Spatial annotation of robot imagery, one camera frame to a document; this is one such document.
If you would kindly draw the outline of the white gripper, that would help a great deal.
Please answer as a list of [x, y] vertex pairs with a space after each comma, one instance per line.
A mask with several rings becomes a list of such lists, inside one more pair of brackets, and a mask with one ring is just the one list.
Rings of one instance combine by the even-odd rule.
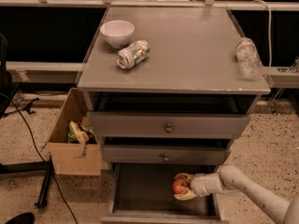
[[190, 185], [191, 187], [191, 189], [186, 188], [182, 193], [174, 195], [179, 201], [188, 201], [197, 195], [205, 197], [210, 194], [223, 194], [229, 190], [221, 181], [218, 173], [195, 175], [180, 173], [175, 176], [174, 184]]

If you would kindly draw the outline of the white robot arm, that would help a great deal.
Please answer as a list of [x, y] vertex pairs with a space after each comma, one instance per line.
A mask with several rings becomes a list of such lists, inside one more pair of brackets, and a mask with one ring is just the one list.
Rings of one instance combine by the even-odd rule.
[[174, 197], [188, 201], [210, 194], [233, 194], [242, 192], [276, 224], [299, 224], [299, 199], [289, 202], [274, 192], [253, 182], [233, 165], [223, 165], [211, 174], [180, 173], [172, 183]]

